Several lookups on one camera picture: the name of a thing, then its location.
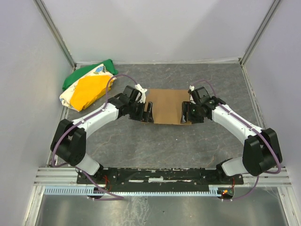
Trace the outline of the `brown cardboard box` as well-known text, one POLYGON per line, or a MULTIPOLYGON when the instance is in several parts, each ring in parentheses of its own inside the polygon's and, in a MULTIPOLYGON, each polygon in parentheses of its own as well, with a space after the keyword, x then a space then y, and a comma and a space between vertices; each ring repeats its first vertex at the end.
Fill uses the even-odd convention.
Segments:
POLYGON ((146 104, 152 102, 154 124, 191 125, 191 122, 181 123, 182 103, 189 100, 185 89, 149 89, 146 95, 146 104))

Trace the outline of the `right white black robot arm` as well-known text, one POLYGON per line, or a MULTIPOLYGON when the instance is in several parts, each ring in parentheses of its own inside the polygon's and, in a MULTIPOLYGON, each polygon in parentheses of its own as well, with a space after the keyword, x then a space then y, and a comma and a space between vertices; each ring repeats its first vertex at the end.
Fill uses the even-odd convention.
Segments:
POLYGON ((203 123, 214 121, 227 129, 243 145, 243 155, 219 163, 214 178, 223 181, 232 176, 262 173, 278 174, 283 161, 277 133, 262 129, 235 113, 223 100, 210 96, 205 87, 190 86, 189 101, 182 103, 181 122, 203 123))

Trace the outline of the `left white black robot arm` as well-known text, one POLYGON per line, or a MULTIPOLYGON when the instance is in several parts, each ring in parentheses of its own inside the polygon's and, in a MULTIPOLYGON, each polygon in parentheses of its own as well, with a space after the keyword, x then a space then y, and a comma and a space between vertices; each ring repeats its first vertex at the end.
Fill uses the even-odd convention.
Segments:
POLYGON ((152 102, 144 110, 147 91, 139 84, 134 87, 126 86, 122 93, 109 98, 101 107, 86 116, 73 121, 61 120, 50 150, 67 164, 99 177, 103 166, 87 154, 87 138, 102 126, 126 115, 131 120, 153 122, 152 102))

